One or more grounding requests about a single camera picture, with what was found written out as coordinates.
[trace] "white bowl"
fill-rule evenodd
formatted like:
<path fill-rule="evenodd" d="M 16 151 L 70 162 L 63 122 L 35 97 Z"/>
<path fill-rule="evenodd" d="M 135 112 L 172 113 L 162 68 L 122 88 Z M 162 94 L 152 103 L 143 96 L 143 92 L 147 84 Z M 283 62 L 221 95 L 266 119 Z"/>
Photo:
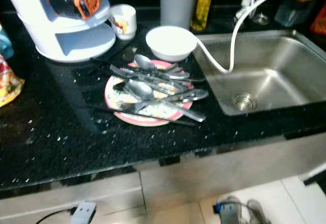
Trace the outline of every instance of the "white bowl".
<path fill-rule="evenodd" d="M 160 26 L 150 30 L 146 43 L 161 60 L 184 60 L 196 48 L 197 39 L 190 31 L 176 26 Z"/>

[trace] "orange package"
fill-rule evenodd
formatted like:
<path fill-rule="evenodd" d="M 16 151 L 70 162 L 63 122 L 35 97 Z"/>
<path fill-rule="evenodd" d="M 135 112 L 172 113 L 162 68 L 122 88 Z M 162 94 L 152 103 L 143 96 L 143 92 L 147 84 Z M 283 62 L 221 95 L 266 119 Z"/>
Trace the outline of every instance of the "orange package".
<path fill-rule="evenodd" d="M 326 5 L 319 11 L 317 17 L 310 26 L 310 30 L 317 34 L 326 35 Z"/>
<path fill-rule="evenodd" d="M 14 100 L 21 92 L 24 80 L 18 78 L 0 55 L 0 107 Z"/>

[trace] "black granite countertop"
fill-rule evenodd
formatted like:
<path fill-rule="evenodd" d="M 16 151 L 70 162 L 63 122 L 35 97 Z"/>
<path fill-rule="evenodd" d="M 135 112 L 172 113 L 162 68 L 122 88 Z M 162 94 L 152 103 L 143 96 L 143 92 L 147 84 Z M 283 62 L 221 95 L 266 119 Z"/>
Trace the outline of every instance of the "black granite countertop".
<path fill-rule="evenodd" d="M 230 117 L 207 83 L 196 86 L 211 93 L 192 106 L 208 115 L 196 127 L 130 125 L 111 113 L 81 106 L 105 107 L 107 74 L 96 67 L 126 65 L 135 48 L 154 58 L 144 38 L 150 24 L 140 24 L 131 42 L 117 40 L 101 60 L 68 65 L 41 56 L 15 14 L 2 16 L 1 22 L 15 50 L 8 62 L 25 85 L 21 95 L 0 108 L 0 191 L 212 148 L 234 150 L 261 138 L 292 138 L 326 128 L 325 102 Z M 212 26 L 217 32 L 232 30 L 229 20 L 213 21 Z M 202 75 L 193 57 L 183 66 Z"/>

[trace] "white floor tile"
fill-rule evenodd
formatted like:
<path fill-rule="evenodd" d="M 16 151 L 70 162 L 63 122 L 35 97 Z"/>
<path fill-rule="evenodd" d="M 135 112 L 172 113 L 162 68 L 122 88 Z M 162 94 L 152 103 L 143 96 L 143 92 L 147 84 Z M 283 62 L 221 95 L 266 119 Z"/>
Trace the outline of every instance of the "white floor tile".
<path fill-rule="evenodd" d="M 326 196 L 317 183 L 305 186 L 297 176 L 282 182 L 306 224 L 326 223 Z"/>
<path fill-rule="evenodd" d="M 217 200 L 225 199 L 230 195 L 239 198 L 242 203 L 247 203 L 249 199 L 258 200 L 265 216 L 272 224 L 305 224 L 281 181 L 257 185 L 200 201 L 205 224 L 220 223 L 219 216 L 213 214 L 212 205 Z M 249 221 L 249 213 L 245 207 L 242 208 L 242 216 Z"/>
<path fill-rule="evenodd" d="M 204 224 L 198 203 L 150 213 L 119 224 Z"/>
<path fill-rule="evenodd" d="M 145 214 L 145 208 L 143 206 L 132 208 L 124 211 L 119 211 L 116 213 L 108 215 L 94 215 L 91 224 L 114 224 L 114 223 L 124 223 L 130 219 L 137 218 Z"/>

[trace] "spoon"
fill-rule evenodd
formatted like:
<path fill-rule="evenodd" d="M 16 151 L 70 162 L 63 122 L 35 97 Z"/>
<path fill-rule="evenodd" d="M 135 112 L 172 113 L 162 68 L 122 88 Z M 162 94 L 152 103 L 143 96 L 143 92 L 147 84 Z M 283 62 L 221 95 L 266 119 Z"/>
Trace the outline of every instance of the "spoon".
<path fill-rule="evenodd" d="M 152 61 L 142 54 L 135 54 L 133 57 L 133 60 L 135 61 L 137 66 L 143 70 L 149 70 L 149 71 L 157 71 L 158 70 L 158 68 L 152 63 Z M 162 71 L 163 72 L 172 71 L 175 68 L 179 68 L 177 66 L 178 66 L 178 64 L 174 63 L 174 64 L 171 64 L 169 67 L 166 67 Z"/>
<path fill-rule="evenodd" d="M 158 74 L 160 76 L 168 77 L 170 79 L 177 79 L 177 80 L 181 79 L 182 80 L 182 79 L 187 79 L 190 76 L 190 73 L 188 73 L 188 72 L 161 72 L 161 71 L 158 71 L 158 69 L 152 63 L 152 61 L 149 58 L 147 58 L 146 56 L 141 55 L 141 54 L 135 54 L 133 60 L 135 61 L 135 63 L 137 64 L 137 66 L 140 69 L 155 72 L 156 74 Z"/>
<path fill-rule="evenodd" d="M 144 105 L 147 106 L 151 103 L 160 102 L 172 109 L 175 109 L 181 113 L 183 113 L 185 116 L 198 121 L 203 122 L 206 119 L 206 116 L 203 113 L 193 111 L 190 109 L 184 109 L 179 106 L 176 106 L 174 103 L 171 103 L 169 101 L 165 101 L 164 99 L 156 99 L 153 93 L 153 89 L 151 89 L 150 86 L 147 84 L 141 82 L 141 81 L 135 81 L 135 80 L 129 80 L 126 83 L 126 90 L 129 91 L 132 95 L 142 99 L 145 103 Z"/>
<path fill-rule="evenodd" d="M 113 71 L 119 77 L 126 78 L 126 79 L 136 78 L 136 77 L 140 77 L 140 76 L 146 76 L 145 74 L 142 74 L 142 73 L 134 71 L 134 70 L 130 70 L 128 68 L 120 68 L 119 69 L 118 67 L 116 67 L 112 64 L 110 65 L 110 70 Z M 163 73 L 163 72 L 157 71 L 156 74 L 165 79 L 174 79 L 174 80 L 184 80 L 190 76 L 190 74 L 187 72 Z"/>
<path fill-rule="evenodd" d="M 149 85 L 152 89 L 159 91 L 161 93 L 168 94 L 168 95 L 175 95 L 175 94 L 179 94 L 184 91 L 187 91 L 187 89 L 184 89 L 183 86 L 179 86 L 179 85 L 171 85 L 171 84 L 167 84 L 167 83 L 160 83 L 159 85 L 155 85 L 150 82 L 146 82 L 146 81 L 143 81 L 143 82 L 145 84 Z M 113 88 L 113 90 L 123 92 L 125 85 L 126 85 L 126 82 L 123 81 L 118 84 L 115 84 L 112 88 Z"/>
<path fill-rule="evenodd" d="M 157 90 L 159 92 L 162 92 L 161 90 L 159 90 L 157 88 L 157 86 L 151 86 L 149 83 L 144 82 L 145 84 L 149 85 L 152 89 Z M 123 92 L 124 91 L 124 87 L 126 86 L 126 82 L 120 82 L 118 84 L 115 84 L 112 88 L 114 90 Z M 204 90 L 204 89 L 188 89 L 185 91 L 181 91 L 178 93 L 175 93 L 171 96 L 165 97 L 163 98 L 164 100 L 167 101 L 176 101 L 176 100 L 187 100 L 187 101 L 197 101 L 200 99 L 204 99 L 208 97 L 208 91 Z"/>

